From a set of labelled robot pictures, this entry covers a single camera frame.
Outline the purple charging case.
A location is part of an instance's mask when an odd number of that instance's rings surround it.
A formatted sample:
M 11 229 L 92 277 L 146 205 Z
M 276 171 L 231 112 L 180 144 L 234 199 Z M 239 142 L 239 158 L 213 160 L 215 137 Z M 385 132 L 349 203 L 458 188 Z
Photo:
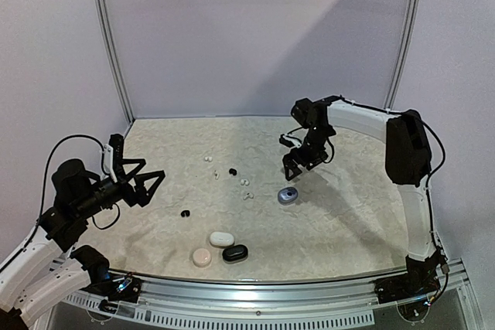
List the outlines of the purple charging case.
M 294 203 L 299 197 L 299 191 L 295 187 L 285 187 L 278 191 L 277 199 L 282 205 Z

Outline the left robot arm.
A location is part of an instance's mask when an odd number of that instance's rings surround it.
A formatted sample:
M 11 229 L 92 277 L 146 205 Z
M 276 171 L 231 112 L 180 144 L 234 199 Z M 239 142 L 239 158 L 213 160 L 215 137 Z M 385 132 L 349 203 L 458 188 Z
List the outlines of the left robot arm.
M 53 206 L 1 269 L 1 327 L 27 329 L 69 294 L 89 288 L 110 299 L 135 299 L 138 290 L 109 272 L 109 261 L 95 248 L 77 241 L 88 221 L 116 206 L 147 206 L 163 182 L 163 170 L 143 173 L 143 159 L 125 159 L 114 178 L 100 178 L 78 159 L 65 161 L 52 176 Z

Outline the white charging case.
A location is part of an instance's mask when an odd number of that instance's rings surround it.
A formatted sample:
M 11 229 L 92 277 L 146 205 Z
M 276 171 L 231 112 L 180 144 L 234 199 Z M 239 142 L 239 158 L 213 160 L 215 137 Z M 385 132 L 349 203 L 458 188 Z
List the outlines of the white charging case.
M 214 231 L 209 236 L 210 244 L 214 247 L 230 247 L 235 243 L 235 238 L 231 233 Z

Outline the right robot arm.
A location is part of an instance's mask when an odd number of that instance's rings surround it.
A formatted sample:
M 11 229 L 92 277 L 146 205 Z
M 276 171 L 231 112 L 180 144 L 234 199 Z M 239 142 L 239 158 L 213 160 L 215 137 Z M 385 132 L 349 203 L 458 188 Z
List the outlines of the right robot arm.
M 285 179 L 316 205 L 331 236 L 345 226 L 379 261 L 411 269 L 400 289 L 415 296 L 439 262 L 429 180 L 432 152 L 417 111 L 391 111 L 330 96 L 298 100 L 291 111 L 304 136 L 280 135 Z

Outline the black charging case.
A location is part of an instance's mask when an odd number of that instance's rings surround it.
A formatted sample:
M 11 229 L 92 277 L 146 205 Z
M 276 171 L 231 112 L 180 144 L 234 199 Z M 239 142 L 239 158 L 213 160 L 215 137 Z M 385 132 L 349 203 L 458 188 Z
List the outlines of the black charging case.
M 248 257 L 248 248 L 243 244 L 233 245 L 222 252 L 222 259 L 225 262 L 233 263 L 244 260 Z

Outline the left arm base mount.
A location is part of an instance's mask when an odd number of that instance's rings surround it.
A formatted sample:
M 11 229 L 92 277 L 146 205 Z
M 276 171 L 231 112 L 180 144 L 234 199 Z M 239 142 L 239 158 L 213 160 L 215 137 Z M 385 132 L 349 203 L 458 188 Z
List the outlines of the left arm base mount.
M 108 301 L 137 303 L 142 291 L 142 279 L 132 273 L 111 273 L 103 265 L 90 270 L 90 279 L 90 284 L 82 291 L 99 295 Z

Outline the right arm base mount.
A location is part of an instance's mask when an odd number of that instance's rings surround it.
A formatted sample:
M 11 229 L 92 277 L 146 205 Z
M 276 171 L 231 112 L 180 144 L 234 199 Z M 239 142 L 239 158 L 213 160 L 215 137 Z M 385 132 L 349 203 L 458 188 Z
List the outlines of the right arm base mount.
M 440 284 L 437 267 L 409 267 L 405 274 L 378 279 L 374 282 L 374 293 L 380 304 L 401 301 L 409 298 L 424 298 L 424 305 L 431 306 L 446 291 L 449 283 L 449 265 L 439 265 L 445 276 L 444 284 Z

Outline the aluminium front rail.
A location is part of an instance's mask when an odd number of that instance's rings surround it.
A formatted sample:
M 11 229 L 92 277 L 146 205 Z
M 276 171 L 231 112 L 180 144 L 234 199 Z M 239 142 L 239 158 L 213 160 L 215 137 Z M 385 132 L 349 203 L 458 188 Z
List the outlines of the aluminium front rail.
M 78 291 L 45 314 L 37 329 L 481 329 L 469 278 L 450 264 L 447 288 L 428 306 L 423 297 L 381 303 L 375 276 L 301 283 L 235 283 L 141 277 L 135 304 L 109 313 L 101 298 Z

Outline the pink charging case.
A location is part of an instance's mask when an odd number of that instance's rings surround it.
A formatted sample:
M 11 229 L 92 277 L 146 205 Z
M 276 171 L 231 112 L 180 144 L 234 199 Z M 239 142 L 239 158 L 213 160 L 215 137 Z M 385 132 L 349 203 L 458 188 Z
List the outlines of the pink charging case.
M 193 251 L 193 263 L 196 267 L 207 267 L 211 260 L 211 252 L 206 248 L 198 248 Z

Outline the white stem earbud right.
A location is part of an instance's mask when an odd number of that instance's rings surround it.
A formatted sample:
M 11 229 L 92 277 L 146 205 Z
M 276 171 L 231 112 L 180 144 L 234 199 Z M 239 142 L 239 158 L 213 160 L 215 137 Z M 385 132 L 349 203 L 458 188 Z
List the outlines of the white stem earbud right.
M 243 200 L 248 200 L 248 199 L 253 199 L 254 198 L 254 195 L 251 193 L 251 192 L 247 192 L 244 196 L 243 196 Z

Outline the right aluminium frame post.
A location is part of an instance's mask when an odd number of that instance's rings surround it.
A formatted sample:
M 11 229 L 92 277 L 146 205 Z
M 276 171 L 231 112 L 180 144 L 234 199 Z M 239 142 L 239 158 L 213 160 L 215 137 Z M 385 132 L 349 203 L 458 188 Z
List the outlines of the right aluminium frame post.
M 392 71 L 391 83 L 384 98 L 383 108 L 392 109 L 398 95 L 401 78 L 407 62 L 408 51 L 415 27 L 419 0 L 408 0 L 405 8 L 405 17 L 401 31 L 398 55 Z

